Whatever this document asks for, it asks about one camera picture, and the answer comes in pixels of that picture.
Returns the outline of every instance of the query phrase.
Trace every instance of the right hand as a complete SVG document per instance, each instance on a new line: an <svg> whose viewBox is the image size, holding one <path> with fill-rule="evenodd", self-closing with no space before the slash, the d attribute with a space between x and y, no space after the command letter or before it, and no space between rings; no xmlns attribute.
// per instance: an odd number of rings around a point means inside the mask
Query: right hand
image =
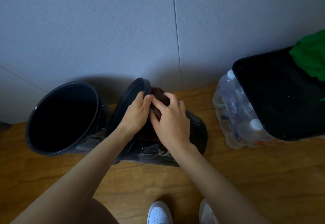
<svg viewBox="0 0 325 224"><path fill-rule="evenodd" d="M178 101L177 96L171 93L165 92L164 95L170 99L169 106L152 95L152 104L161 112L160 121L152 109L149 117L160 142L170 151L190 144L190 121L185 114L184 102Z"/></svg>

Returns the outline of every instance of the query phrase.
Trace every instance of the green fabric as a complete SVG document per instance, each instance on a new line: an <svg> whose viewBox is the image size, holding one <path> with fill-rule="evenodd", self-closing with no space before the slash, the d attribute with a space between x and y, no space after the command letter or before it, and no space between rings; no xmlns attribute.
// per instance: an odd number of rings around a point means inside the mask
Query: green fabric
<svg viewBox="0 0 325 224"><path fill-rule="evenodd" d="M325 30L303 37L289 53L298 67L325 81Z"/></svg>

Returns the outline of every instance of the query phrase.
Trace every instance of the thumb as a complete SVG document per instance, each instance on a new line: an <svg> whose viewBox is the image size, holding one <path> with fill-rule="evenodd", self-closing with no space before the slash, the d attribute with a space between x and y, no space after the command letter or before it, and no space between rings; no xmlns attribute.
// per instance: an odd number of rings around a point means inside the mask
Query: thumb
<svg viewBox="0 0 325 224"><path fill-rule="evenodd" d="M145 96L143 99L142 108L144 108L146 110L149 109L151 101L152 101L151 95Z"/></svg>
<svg viewBox="0 0 325 224"><path fill-rule="evenodd" d="M149 109L149 118L150 118L151 124L153 126L153 129L157 133L160 122L152 109Z"/></svg>

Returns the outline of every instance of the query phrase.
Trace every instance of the sneaker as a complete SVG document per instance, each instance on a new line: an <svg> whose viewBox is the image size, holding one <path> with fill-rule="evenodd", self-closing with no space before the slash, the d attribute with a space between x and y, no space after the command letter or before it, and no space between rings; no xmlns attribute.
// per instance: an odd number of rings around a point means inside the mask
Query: sneaker
<svg viewBox="0 0 325 224"><path fill-rule="evenodd" d="M210 205L205 199L202 200L199 210L199 220L200 224L219 224L217 218L215 217Z"/></svg>
<svg viewBox="0 0 325 224"><path fill-rule="evenodd" d="M172 214L165 202L157 201L151 205L147 224L174 224Z"/></svg>

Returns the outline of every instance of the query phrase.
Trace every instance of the white bottle cap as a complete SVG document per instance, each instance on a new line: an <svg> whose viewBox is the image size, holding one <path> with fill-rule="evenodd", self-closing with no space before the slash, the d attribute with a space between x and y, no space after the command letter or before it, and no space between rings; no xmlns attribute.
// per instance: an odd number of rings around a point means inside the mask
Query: white bottle cap
<svg viewBox="0 0 325 224"><path fill-rule="evenodd" d="M262 125L262 123L260 122L259 119L251 120L250 123L249 123L249 127L253 131L261 131L263 129L263 125Z"/></svg>
<svg viewBox="0 0 325 224"><path fill-rule="evenodd" d="M234 72L232 71L232 69L228 71L227 77L228 77L228 79L236 79L236 76L235 76Z"/></svg>

